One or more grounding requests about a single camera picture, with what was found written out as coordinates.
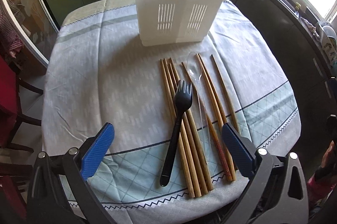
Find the zigzag stitching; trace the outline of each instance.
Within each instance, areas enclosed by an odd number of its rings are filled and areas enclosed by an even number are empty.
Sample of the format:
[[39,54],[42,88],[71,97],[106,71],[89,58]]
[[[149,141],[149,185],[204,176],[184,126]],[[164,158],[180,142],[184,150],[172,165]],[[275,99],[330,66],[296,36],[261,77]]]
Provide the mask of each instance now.
[[268,140],[268,142],[262,146],[262,148],[266,148],[267,145],[269,145],[278,135],[279,133],[282,132],[282,130],[284,130],[287,125],[291,122],[291,120],[295,117],[295,115],[298,113],[298,109],[294,112],[294,114],[289,118],[289,120],[287,120],[287,122],[281,127],[280,131],[278,131],[270,140]]
[[[122,6],[122,7],[119,7],[119,8],[131,7],[131,6],[133,6],[133,5],[135,5],[135,4],[126,5],[126,6]],[[104,10],[104,11],[101,11],[101,12],[98,12],[98,13],[95,13],[95,14],[92,14],[92,15],[89,15],[89,16],[87,16],[87,17],[84,17],[84,18],[82,18],[82,19],[80,19],[80,20],[77,20],[77,21],[72,22],[72,23],[70,23],[70,24],[64,25],[64,26],[62,26],[62,27],[70,26],[70,25],[72,25],[72,24],[74,24],[74,23],[77,23],[77,22],[82,21],[82,20],[84,20],[84,19],[93,17],[93,16],[95,16],[95,15],[97,15],[97,14],[104,13],[104,12],[107,12],[107,11],[113,11],[113,10],[119,9],[119,8],[111,8],[111,9],[107,9],[107,10]]]
[[[223,179],[224,176],[225,176],[225,173],[224,173],[222,176],[219,176],[216,180],[213,180],[212,183],[213,183],[213,182],[218,182],[218,180],[219,180],[219,179]],[[132,205],[132,206],[118,206],[118,205],[116,205],[116,206],[109,206],[109,207],[108,207],[108,206],[105,205],[104,208],[106,208],[106,209],[111,209],[111,208],[112,208],[112,209],[116,209],[116,208],[118,208],[118,209],[122,209],[122,208],[125,208],[125,209],[127,209],[127,208],[130,208],[130,209],[136,208],[136,209],[138,209],[139,207],[141,207],[141,208],[145,208],[146,206],[151,207],[152,205],[158,205],[159,202],[160,202],[160,203],[163,203],[163,204],[164,204],[165,201],[170,202],[172,199],[177,199],[178,196],[183,197],[185,194],[188,194],[188,193],[183,192],[182,195],[177,194],[176,197],[171,196],[170,199],[164,198],[163,201],[158,200],[157,203],[151,202],[151,204],[147,204],[147,203],[146,203],[146,204],[144,204],[144,205],[140,205],[140,204],[139,204],[139,205],[137,205],[137,206],[133,206],[133,205]],[[75,203],[73,203],[73,204],[70,203],[70,205],[73,206],[73,207],[74,207],[74,206],[75,206],[75,207],[78,207],[78,204],[75,204]]]

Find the slotted vent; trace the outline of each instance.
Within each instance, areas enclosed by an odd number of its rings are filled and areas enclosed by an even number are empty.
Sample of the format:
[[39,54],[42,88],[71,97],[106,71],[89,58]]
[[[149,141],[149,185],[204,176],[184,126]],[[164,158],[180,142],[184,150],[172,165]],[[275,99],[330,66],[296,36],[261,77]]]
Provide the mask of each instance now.
[[173,15],[176,4],[159,4],[158,27],[160,33],[169,33],[172,30]]
[[193,5],[190,20],[187,25],[186,34],[196,35],[203,21],[207,5]]

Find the fork handle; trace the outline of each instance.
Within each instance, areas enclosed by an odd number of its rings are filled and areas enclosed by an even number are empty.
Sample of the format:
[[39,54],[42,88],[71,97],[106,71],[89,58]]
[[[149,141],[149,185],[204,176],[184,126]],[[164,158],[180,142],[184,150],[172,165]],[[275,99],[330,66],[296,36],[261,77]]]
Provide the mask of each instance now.
[[160,176],[160,185],[162,187],[165,187],[170,181],[173,164],[174,164],[174,158],[176,157],[182,117],[183,117],[183,114],[177,115],[176,122],[173,127],[170,145],[168,146],[163,170],[161,171],[161,176]]

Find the fork head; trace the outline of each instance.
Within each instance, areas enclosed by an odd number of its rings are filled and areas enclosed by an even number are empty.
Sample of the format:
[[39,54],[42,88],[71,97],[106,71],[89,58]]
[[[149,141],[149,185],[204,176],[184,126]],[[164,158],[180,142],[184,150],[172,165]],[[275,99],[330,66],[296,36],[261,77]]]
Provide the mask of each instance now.
[[185,81],[179,81],[174,104],[176,105],[177,113],[184,113],[192,106],[192,84],[187,84]]

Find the red sleeve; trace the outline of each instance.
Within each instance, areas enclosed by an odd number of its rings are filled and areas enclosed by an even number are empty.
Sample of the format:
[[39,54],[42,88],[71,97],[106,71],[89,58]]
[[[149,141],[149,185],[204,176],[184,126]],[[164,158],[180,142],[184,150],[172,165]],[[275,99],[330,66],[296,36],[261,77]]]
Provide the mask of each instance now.
[[335,187],[335,184],[318,183],[313,175],[307,182],[309,208],[313,207],[320,199],[326,197]]

